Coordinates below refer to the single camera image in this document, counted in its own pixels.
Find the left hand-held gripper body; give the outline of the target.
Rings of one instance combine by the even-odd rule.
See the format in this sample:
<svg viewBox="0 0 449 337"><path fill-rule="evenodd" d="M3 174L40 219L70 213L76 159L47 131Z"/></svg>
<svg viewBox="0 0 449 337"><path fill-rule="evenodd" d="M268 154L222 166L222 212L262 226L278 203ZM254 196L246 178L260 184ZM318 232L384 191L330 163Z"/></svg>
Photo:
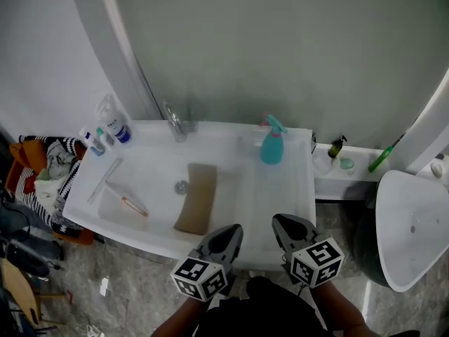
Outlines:
<svg viewBox="0 0 449 337"><path fill-rule="evenodd" d="M196 249L176 263L170 277L181 294L199 301L210 301L220 293L227 296L236 279L232 264L215 262Z"/></svg>

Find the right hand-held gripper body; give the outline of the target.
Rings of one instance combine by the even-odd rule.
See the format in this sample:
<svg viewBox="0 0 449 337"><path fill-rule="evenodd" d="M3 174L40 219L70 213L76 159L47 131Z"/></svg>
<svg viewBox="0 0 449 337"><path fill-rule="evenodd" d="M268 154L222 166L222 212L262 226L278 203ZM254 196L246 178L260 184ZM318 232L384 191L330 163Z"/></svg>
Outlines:
<svg viewBox="0 0 449 337"><path fill-rule="evenodd" d="M303 283L314 289L340 273L344 254L333 237L307 248L293 251L282 265L293 284Z"/></svg>

